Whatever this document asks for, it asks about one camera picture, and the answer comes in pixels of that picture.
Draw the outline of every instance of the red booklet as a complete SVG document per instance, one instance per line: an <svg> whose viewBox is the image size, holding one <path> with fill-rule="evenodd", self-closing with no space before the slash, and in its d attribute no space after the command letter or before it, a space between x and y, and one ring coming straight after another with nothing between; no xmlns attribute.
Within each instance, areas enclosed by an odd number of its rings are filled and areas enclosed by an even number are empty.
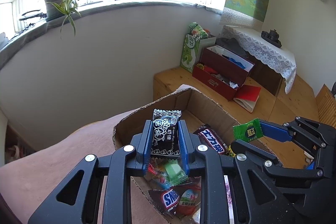
<svg viewBox="0 0 336 224"><path fill-rule="evenodd" d="M252 112L259 98L260 90L261 87L259 86L242 85L233 100L248 112Z"/></svg>

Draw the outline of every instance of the lace tablecloth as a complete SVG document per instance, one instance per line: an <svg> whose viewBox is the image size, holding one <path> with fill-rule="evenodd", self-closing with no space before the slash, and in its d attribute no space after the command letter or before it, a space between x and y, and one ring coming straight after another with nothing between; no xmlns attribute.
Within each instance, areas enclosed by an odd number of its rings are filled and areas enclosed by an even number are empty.
<svg viewBox="0 0 336 224"><path fill-rule="evenodd" d="M286 94L292 88L296 75L294 54L284 48L277 48L261 38L260 32L253 29L224 26L221 37L235 38L239 45L256 59L280 73L286 81Z"/></svg>

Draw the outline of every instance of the wooden table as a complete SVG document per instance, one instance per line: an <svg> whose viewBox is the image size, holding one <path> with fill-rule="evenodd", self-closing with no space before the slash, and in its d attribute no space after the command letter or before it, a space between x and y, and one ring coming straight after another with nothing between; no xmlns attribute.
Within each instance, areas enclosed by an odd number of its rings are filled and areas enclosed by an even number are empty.
<svg viewBox="0 0 336 224"><path fill-rule="evenodd" d="M259 99L252 113L249 113L234 101L226 100L217 92L193 78L190 72L181 67L154 75L153 99L157 100L170 94L182 84L191 85L213 99L239 123L246 123L254 118L259 118L283 124L294 120L295 116L319 121L313 90L298 75L288 95L285 94L284 82L277 97L261 87ZM260 86L249 77L245 84ZM267 137L262 137L260 140L279 157L285 167L303 168L306 164L303 150L294 143L280 143Z"/></svg>

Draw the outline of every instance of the open red box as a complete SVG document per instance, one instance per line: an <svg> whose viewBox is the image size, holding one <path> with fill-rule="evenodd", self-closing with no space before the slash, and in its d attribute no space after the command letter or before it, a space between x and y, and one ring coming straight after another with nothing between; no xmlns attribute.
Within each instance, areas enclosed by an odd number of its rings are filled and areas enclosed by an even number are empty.
<svg viewBox="0 0 336 224"><path fill-rule="evenodd" d="M242 63L246 68L243 69L239 67L237 64L231 62L222 55L233 58L237 62ZM222 76L235 82L239 87L244 84L246 77L250 75L250 72L254 66L254 64L250 61L218 45L205 48L203 50L200 62L206 66L209 66L210 68L213 68ZM232 100L237 90L239 89L239 87L237 89L231 88L228 84L222 82L218 78L212 76L197 66L194 66L193 77L206 84L214 91L218 92L227 100Z"/></svg>

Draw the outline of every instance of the wooden desk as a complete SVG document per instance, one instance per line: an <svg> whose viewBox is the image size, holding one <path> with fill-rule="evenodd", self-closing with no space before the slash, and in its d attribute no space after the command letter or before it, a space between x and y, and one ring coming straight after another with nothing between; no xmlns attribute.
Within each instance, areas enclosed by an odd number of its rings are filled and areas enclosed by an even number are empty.
<svg viewBox="0 0 336 224"><path fill-rule="evenodd" d="M245 83L260 86L249 77ZM316 102L311 99L311 96L314 97L314 93L311 87L298 76L295 78L292 91L289 95L285 94L284 82L278 98L262 87L259 99L252 113L249 113L234 101L226 100L217 92L193 78L191 73L181 67L169 69L154 75L153 99L157 100L172 93L182 84L191 85L213 99L232 117L238 120L239 123L246 123L254 118L260 118L283 124L284 122L294 120L295 116L298 115L315 121L319 120ZM303 168L306 164L303 150L294 143L280 143L267 137L262 137L260 140L279 157L285 167Z"/></svg>

